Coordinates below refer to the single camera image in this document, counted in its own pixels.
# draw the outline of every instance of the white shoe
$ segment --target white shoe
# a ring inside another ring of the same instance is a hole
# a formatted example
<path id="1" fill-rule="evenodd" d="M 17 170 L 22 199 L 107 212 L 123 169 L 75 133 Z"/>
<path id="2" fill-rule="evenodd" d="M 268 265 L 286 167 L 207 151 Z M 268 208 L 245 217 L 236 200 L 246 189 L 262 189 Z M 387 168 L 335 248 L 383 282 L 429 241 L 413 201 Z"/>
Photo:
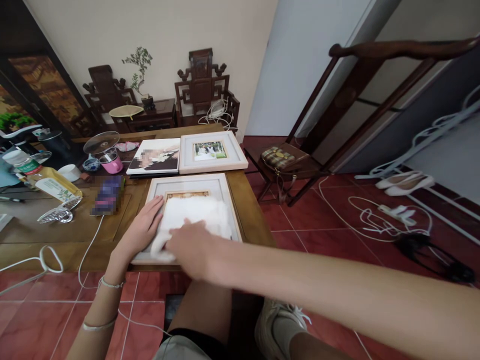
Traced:
<path id="1" fill-rule="evenodd" d="M 413 193 L 415 190 L 420 188 L 429 188 L 435 185 L 435 180 L 433 176 L 427 175 L 423 177 L 417 177 L 411 179 L 408 182 L 402 182 L 399 185 L 391 186 L 385 190 L 385 194 L 390 196 L 402 196 Z"/>
<path id="2" fill-rule="evenodd" d="M 265 298 L 263 309 L 255 326 L 255 341 L 261 353 L 267 360 L 286 360 L 285 355 L 274 339 L 272 326 L 277 317 L 291 319 L 303 329 L 307 329 L 305 319 L 310 324 L 310 318 L 296 305 L 283 304 L 269 298 Z"/>
<path id="3" fill-rule="evenodd" d="M 375 184 L 375 186 L 379 189 L 386 189 L 392 186 L 398 186 L 403 183 L 408 183 L 410 180 L 420 178 L 423 176 L 421 171 L 408 171 L 403 172 L 398 175 L 393 175 L 383 179 Z"/>

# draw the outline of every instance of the forearm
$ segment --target forearm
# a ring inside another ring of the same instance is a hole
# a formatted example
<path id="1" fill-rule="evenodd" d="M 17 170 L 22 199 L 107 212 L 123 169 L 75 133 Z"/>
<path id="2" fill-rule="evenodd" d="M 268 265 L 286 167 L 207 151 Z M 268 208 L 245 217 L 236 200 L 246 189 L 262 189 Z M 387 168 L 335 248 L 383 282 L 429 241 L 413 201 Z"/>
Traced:
<path id="1" fill-rule="evenodd" d="M 107 270 L 103 279 L 107 284 L 117 285 L 125 280 L 128 262 L 110 257 Z M 122 288 L 111 288 L 103 284 L 98 288 L 97 294 L 84 322 L 90 327 L 99 327 L 110 323 L 117 316 Z M 68 352 L 68 360 L 76 359 L 105 359 L 109 349 L 114 326 L 100 331 L 87 331 L 80 328 Z"/>
<path id="2" fill-rule="evenodd" d="M 210 265 L 208 281 L 297 304 L 419 358 L 471 359 L 480 352 L 476 289 L 226 241 L 218 243 Z"/>

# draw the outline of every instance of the silver bracelet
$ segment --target silver bracelet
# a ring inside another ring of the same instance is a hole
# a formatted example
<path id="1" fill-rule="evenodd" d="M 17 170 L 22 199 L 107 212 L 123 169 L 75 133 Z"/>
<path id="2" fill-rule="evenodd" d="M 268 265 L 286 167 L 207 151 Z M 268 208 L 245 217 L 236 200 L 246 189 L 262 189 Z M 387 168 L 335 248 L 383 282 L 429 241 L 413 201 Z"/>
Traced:
<path id="1" fill-rule="evenodd" d="M 104 329 L 108 329 L 109 327 L 111 327 L 113 324 L 115 324 L 115 321 L 117 321 L 117 316 L 119 315 L 119 313 L 117 312 L 115 314 L 115 317 L 113 318 L 112 321 L 110 321 L 108 324 L 105 324 L 105 325 L 101 325 L 101 326 L 89 326 L 87 325 L 85 322 L 83 323 L 82 325 L 82 328 L 83 330 L 86 330 L 86 331 L 93 331 L 93 332 L 97 332 L 97 331 L 101 331 L 101 330 L 104 330 Z"/>
<path id="2" fill-rule="evenodd" d="M 119 283 L 118 285 L 111 285 L 109 284 L 108 282 L 105 281 L 104 277 L 102 276 L 101 279 L 100 279 L 100 282 L 105 285 L 106 287 L 108 288 L 112 288 L 112 289 L 120 289 L 120 288 L 123 288 L 124 287 L 124 284 L 125 284 L 125 280 L 123 280 L 121 283 Z"/>

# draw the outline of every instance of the pink cup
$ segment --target pink cup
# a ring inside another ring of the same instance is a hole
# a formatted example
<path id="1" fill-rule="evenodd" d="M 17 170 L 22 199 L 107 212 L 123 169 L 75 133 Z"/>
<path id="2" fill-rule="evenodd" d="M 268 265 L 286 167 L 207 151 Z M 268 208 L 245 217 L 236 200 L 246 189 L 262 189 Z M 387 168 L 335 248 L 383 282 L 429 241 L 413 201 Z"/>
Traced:
<path id="1" fill-rule="evenodd" d="M 99 160 L 100 164 L 109 174 L 117 174 L 124 168 L 124 164 L 120 160 L 120 157 L 114 152 L 103 155 Z"/>

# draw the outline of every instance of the potted bonsai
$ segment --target potted bonsai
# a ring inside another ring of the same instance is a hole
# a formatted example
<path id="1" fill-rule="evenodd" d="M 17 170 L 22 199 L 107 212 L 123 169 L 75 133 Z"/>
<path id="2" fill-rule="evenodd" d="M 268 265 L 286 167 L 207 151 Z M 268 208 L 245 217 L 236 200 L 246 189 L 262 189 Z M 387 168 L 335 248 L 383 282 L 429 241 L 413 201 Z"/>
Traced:
<path id="1" fill-rule="evenodd" d="M 0 114 L 0 130 L 5 134 L 14 133 L 17 130 L 36 124 L 30 116 L 18 112 L 5 112 Z"/>
<path id="2" fill-rule="evenodd" d="M 145 110 L 155 109 L 154 98 L 148 93 L 142 94 L 140 92 L 140 87 L 145 82 L 147 65 L 152 65 L 152 59 L 153 57 L 149 54 L 149 51 L 146 48 L 139 46 L 136 48 L 135 53 L 130 54 L 129 57 L 121 61 L 123 64 L 134 64 L 140 68 L 140 75 L 138 75 L 136 72 L 133 74 L 130 86 L 141 95 L 141 102 L 143 103 L 143 108 Z"/>

